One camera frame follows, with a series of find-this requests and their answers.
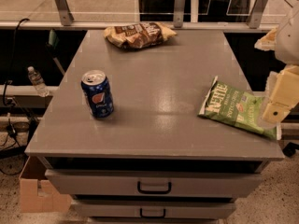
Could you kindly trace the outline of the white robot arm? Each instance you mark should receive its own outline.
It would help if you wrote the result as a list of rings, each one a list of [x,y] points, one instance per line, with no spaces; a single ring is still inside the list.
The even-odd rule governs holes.
[[[258,125],[270,129],[283,121],[299,103],[299,5],[291,9],[278,27],[260,38],[254,48],[275,52],[286,64],[266,80]]]

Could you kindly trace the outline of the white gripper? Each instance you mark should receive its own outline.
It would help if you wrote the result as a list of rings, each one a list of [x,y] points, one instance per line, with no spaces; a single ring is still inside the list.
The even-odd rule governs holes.
[[[299,66],[287,64],[279,73],[271,71],[265,90],[268,100],[263,102],[261,118],[280,123],[299,103]]]

